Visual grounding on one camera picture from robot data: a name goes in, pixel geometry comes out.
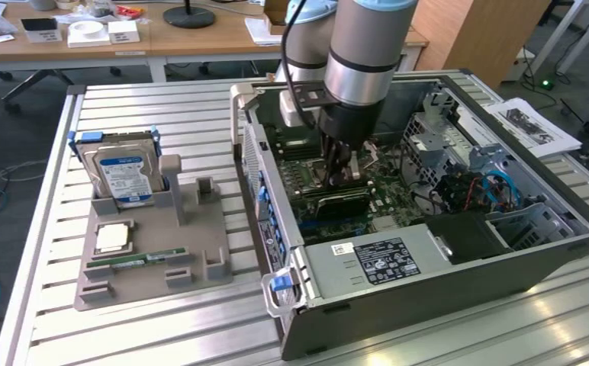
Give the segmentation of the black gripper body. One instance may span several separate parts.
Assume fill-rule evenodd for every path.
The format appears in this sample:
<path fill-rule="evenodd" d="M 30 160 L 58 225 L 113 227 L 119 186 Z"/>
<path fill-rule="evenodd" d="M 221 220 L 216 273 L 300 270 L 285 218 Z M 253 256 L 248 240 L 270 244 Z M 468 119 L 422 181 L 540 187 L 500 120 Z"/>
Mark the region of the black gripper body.
<path fill-rule="evenodd" d="M 333 146 L 358 149 L 372 136 L 380 118 L 380 104 L 354 106 L 330 104 L 321 109 L 320 130 L 322 151 L 332 152 Z"/>

